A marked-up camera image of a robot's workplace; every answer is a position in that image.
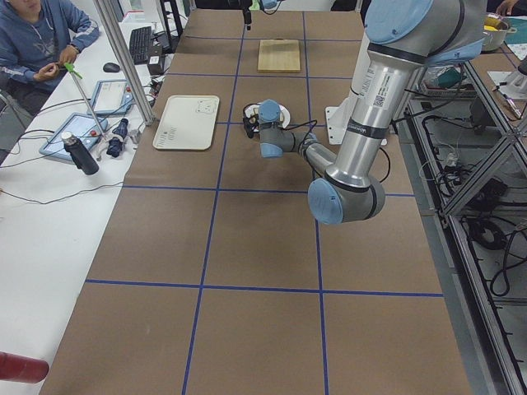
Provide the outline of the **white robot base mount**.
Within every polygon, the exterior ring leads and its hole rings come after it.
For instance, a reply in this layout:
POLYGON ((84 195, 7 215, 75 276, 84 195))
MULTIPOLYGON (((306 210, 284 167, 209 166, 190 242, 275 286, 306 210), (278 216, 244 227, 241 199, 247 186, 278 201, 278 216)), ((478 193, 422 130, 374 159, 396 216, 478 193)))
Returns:
POLYGON ((330 145, 341 145, 348 121, 361 91, 364 75, 370 66, 367 47, 361 47, 348 96, 338 107, 326 107, 326 126, 330 145))

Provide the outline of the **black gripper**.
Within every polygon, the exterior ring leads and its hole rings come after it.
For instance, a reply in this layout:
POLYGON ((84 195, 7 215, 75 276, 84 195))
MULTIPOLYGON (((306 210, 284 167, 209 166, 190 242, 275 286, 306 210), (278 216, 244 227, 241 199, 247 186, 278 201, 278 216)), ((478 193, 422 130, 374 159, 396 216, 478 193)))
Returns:
POLYGON ((253 138, 255 133, 258 133, 259 116, 253 114, 243 117, 243 127, 248 138, 253 138))

